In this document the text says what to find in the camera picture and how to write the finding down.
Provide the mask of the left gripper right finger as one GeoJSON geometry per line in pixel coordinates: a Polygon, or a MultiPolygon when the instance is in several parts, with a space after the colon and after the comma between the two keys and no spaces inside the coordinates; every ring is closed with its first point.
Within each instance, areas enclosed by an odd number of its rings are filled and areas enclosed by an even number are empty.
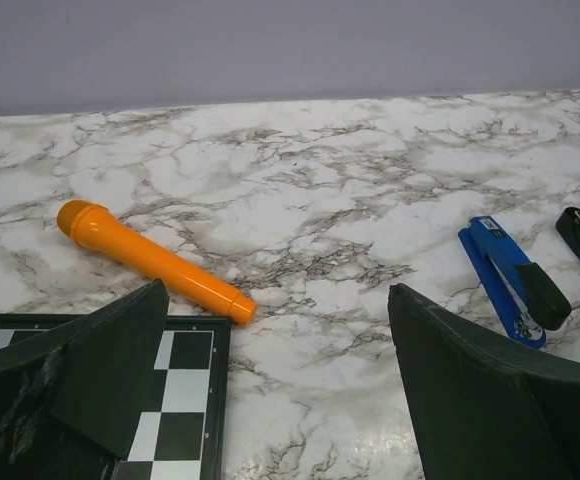
{"type": "Polygon", "coordinates": [[[388,313],[428,479],[580,479],[580,363],[523,346],[405,284],[388,313]]]}

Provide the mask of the blue stapler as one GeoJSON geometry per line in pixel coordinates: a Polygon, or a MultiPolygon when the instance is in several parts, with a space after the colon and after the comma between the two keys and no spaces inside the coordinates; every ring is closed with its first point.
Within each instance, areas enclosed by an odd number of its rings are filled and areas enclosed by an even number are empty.
{"type": "Polygon", "coordinates": [[[562,291],[493,217],[471,218],[458,237],[508,337],[543,347],[571,313],[562,291]]]}

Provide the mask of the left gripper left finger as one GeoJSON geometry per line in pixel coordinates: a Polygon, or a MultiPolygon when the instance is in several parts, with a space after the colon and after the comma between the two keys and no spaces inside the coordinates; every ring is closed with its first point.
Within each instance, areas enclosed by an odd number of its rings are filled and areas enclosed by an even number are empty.
{"type": "Polygon", "coordinates": [[[169,297],[155,280],[0,349],[0,479],[109,479],[127,459],[169,297]]]}

